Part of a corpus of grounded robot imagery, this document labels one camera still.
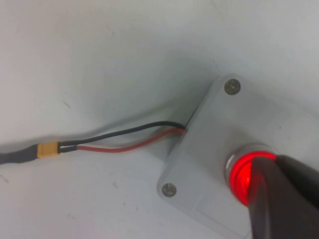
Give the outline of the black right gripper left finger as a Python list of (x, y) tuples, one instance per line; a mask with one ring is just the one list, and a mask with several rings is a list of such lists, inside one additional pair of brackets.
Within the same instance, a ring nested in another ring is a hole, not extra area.
[(271, 160), (253, 160), (247, 201), (254, 239), (281, 239), (282, 175)]

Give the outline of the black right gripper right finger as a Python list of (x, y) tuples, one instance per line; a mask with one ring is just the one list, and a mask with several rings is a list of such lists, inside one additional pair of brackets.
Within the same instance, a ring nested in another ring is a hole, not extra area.
[(282, 239), (319, 237), (319, 173), (295, 159), (273, 161), (282, 175), (280, 226)]

